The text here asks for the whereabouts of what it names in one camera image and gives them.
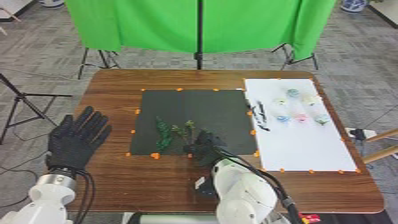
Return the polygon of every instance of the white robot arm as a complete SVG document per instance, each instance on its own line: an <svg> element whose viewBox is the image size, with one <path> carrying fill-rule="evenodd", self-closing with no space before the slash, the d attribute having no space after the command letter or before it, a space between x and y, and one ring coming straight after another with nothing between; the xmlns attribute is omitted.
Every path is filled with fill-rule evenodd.
<svg viewBox="0 0 398 224"><path fill-rule="evenodd" d="M221 224L262 223L278 203L271 184L228 159L217 163L212 173L221 198L217 206Z"/></svg>
<svg viewBox="0 0 398 224"><path fill-rule="evenodd" d="M75 179L63 174L41 176L29 196L33 203L9 212L0 224L72 224L64 205L75 200Z"/></svg>

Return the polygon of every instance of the green backdrop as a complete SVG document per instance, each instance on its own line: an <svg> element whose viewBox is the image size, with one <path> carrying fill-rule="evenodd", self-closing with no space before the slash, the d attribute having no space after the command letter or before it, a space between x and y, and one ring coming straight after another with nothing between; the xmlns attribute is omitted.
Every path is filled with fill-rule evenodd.
<svg viewBox="0 0 398 224"><path fill-rule="evenodd" d="M336 0L205 0L205 53L295 48L311 56ZM86 47L196 52L198 0L66 0Z"/></svg>

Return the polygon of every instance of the metal stand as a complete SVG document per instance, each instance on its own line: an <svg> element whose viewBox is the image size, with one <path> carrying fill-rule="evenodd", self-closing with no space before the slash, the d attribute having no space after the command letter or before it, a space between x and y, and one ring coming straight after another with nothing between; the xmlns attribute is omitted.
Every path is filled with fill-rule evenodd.
<svg viewBox="0 0 398 224"><path fill-rule="evenodd" d="M306 61L308 59L313 59L315 69L317 70L320 69L315 53L311 54L311 56L308 58L304 58L303 60L295 61L295 59L294 59L294 50L292 50L292 52L288 54L287 43L283 45L279 45L279 47L272 50L272 53L276 53L279 49L283 49L285 57L287 57L287 61L285 61L281 70L285 70L287 65L294 65L299 62Z"/></svg>
<svg viewBox="0 0 398 224"><path fill-rule="evenodd" d="M194 54L198 70L203 70L203 12L205 12L205 0L198 0L198 51Z"/></svg>
<svg viewBox="0 0 398 224"><path fill-rule="evenodd" d="M102 69L111 69L114 67L121 68L118 62L116 62L116 59L114 57L111 56L111 52L109 51L102 51L98 50L98 54L100 54L100 57L102 57L102 60L104 60L104 66L100 65L95 65L91 63L86 63L86 60L88 60L88 54L89 54L89 48L86 48L84 50L84 59L82 59L82 64L80 64L80 69L79 69L79 79L82 79L82 73L84 73L84 67L86 66L96 66L98 68Z"/></svg>
<svg viewBox="0 0 398 224"><path fill-rule="evenodd" d="M27 122L31 122L31 121L34 121L38 119L47 119L50 121L50 123L54 124L54 126L57 126L54 120L47 116L47 112L49 112L50 106L54 104L56 98L57 97L72 97L72 95L22 93L20 90L17 89L17 86L9 82L9 79L6 78L2 73L0 73L0 80L2 80L6 86L9 87L9 89L13 90L15 94L17 94L13 109L11 109L9 118L8 118L8 122L6 122L6 126L4 126L4 133L2 133L2 137L0 137L0 145L2 145L4 144L4 137L6 137L8 130L9 130L11 127L18 126L20 124L25 124ZM47 105L47 108L45 108L43 111L36 107L34 103L29 101L27 96L47 96L47 97L52 97L52 100L49 102L49 105ZM24 121L20 121L20 122L11 124L15 113L17 113L17 106L18 106L20 102L24 102L27 104L29 108L33 109L33 111L36 113L36 117L33 117L27 120L24 120Z"/></svg>

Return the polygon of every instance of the floor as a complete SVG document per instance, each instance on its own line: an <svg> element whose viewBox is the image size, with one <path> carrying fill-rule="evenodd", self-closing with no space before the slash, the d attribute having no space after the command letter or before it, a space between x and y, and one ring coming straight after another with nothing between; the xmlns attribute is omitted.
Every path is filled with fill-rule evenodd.
<svg viewBox="0 0 398 224"><path fill-rule="evenodd" d="M77 80L84 48L66 8L52 10L36 5L22 15L22 20L22 23L2 23L9 36L0 35L0 71L25 92L73 94L72 99L56 101L49 113L54 120L61 121L64 115L73 112L96 68L86 69L84 79ZM95 53L91 52L89 61L100 63ZM347 127L365 128L398 104L398 30L390 27L368 9L363 14L351 15L336 8L319 43L317 56L319 71L313 69L311 61L288 66L287 70L315 72L343 124ZM191 54L125 49L116 59L123 68L196 68ZM279 70L281 65L283 53L272 54L271 49L207 55L207 69ZM2 126L15 97L2 85L0 96ZM49 99L34 97L33 101L45 106ZM29 109L20 107L17 120L31 115ZM381 132L397 126L398 109L390 112L368 129ZM6 144L0 146L4 167L13 167L43 154L47 136L41 135L52 128L49 122L36 121L18 126L15 133L9 132ZM367 143L365 146L359 144L358 149L367 155L391 144L395 144L393 140L386 140L379 143ZM398 223L398 161L388 157L372 163L368 168L384 192L386 211ZM31 169L41 173L45 170L43 156L20 169ZM0 176L0 206L22 198L33 184L34 177L27 173L6 173ZM24 203L0 208L0 217L22 206ZM88 223L93 219L102 220L96 223L121 223L121 215L93 214Z"/></svg>

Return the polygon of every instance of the cable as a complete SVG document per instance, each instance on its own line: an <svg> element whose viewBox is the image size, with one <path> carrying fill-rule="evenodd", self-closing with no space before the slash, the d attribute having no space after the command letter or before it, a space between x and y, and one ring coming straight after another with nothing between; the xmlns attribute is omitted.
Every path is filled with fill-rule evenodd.
<svg viewBox="0 0 398 224"><path fill-rule="evenodd" d="M13 72L25 73L25 74L29 74L29 75L43 76L43 77L47 77L47 78L64 79L64 80L68 80L68 81L80 81L80 80L77 80L77 79L72 79L70 77L64 77L63 75L61 75L61 76L52 76L52 75L49 75L49 74L40 74L40 73L27 72L27 71L17 70L17 69L13 69L13 68L4 68L4 67L2 67L0 69L2 69L2 70L9 70L9 71L13 71Z"/></svg>
<svg viewBox="0 0 398 224"><path fill-rule="evenodd" d="M88 201L88 196L89 196L89 177L86 175L80 174L79 172L79 175L84 177L84 180L86 180L86 189L84 189L84 198L82 198L82 204L80 204L80 208L79 208L79 214L77 214L77 217L75 217L75 223L80 222L80 218L82 218L82 213L84 213L84 205L86 205L86 201Z"/></svg>
<svg viewBox="0 0 398 224"><path fill-rule="evenodd" d="M79 215L77 215L77 219L75 219L75 223L82 224L86 215L88 215L89 210L91 210L95 198L96 198L96 183L95 183L95 178L93 178L91 173L88 173L84 170L77 171L77 173L84 177L86 184L88 184L86 185L86 195L84 195L82 205L80 205L80 209L79 209ZM88 194L89 194L89 191L88 191L88 186L89 185L91 185L91 200L89 200L89 204L88 204L88 207L86 207L86 210L84 210L84 205L86 205L86 201L88 201Z"/></svg>
<svg viewBox="0 0 398 224"><path fill-rule="evenodd" d="M27 172L27 173L31 173L31 174L34 175L34 179L36 179L36 182L38 182L38 180L40 180L40 175L36 174L36 172L34 172L33 170L15 170L15 169L9 169L9 168L6 168L6 167L2 167L2 166L0 166L0 168L6 170L6 172ZM25 196L25 198L24 198L22 200L18 200L17 202L13 202L11 204L8 204L8 205L0 205L0 208L8 208L8 207L18 205L27 199L29 199L29 195Z"/></svg>
<svg viewBox="0 0 398 224"><path fill-rule="evenodd" d="M25 103L22 104L22 111L17 113L17 116L15 116L15 119L13 119L13 123L17 123L18 116L22 115L24 109L25 109ZM13 127L13 135L17 136L20 141L24 141L24 142L33 141L34 139L45 137L49 134L50 134L50 132L47 134L43 134L43 135L38 135L36 137L33 137L29 139L24 139L22 136L17 134L17 126Z"/></svg>
<svg viewBox="0 0 398 224"><path fill-rule="evenodd" d="M45 150L45 152L41 152L41 154L33 158L29 159L24 163L20 163L17 166L13 166L11 168L6 168L2 167L2 169L6 170L0 175L4 175L11 170L15 170L20 166L24 166L31 161L34 161L36 159L41 158L41 156L47 154L49 150Z"/></svg>
<svg viewBox="0 0 398 224"><path fill-rule="evenodd" d="M384 191L381 191L383 192L383 194L398 194L398 192L384 192Z"/></svg>
<svg viewBox="0 0 398 224"><path fill-rule="evenodd" d="M265 179L265 181L271 183L271 180L274 182L274 184L278 185L278 187L274 187L274 190L276 190L276 194L279 196L279 200L281 202L285 202L287 200L292 200L290 196L288 196L288 193L287 193L287 190L285 190L285 187L283 187L283 184L278 180L278 178L267 173L263 172L262 170L258 170L255 168L255 166L251 165L251 163L246 161L246 159L235 155L226 149L224 147L214 147L216 149L216 152L223 155L223 157L233 162L237 163L240 166L244 166L251 171L253 173ZM292 218L292 222L297 223L297 224L303 224L303 219L301 219L301 215L299 215L299 210L297 210L297 207L295 207L295 203L290 203L290 205L287 206L287 210L288 210L288 214L290 214L290 218Z"/></svg>
<svg viewBox="0 0 398 224"><path fill-rule="evenodd" d="M398 107L398 104L395 105L395 107L388 110L388 112L383 114L383 116L370 122L370 124L365 126L363 129L367 129L370 127L370 125L383 119L383 117L388 115L388 113L395 110L395 108Z"/></svg>
<svg viewBox="0 0 398 224"><path fill-rule="evenodd" d="M0 166L0 168L4 169L4 172L0 172L0 176L8 173L8 172L27 172L34 175L36 177L36 182L38 182L38 179L40 179L40 176L38 174L34 173L34 171L31 170L15 170L20 166L24 166L31 161L34 161L36 159L41 158L41 156L45 155L47 151L33 158L29 159L24 163L20 163L17 166L13 166L11 168L6 168L4 166ZM2 205L0 208L6 208L6 207L11 207L15 205L18 205L25 200L29 199L29 195L25 196L25 198L17 201L15 203L11 203L9 205Z"/></svg>

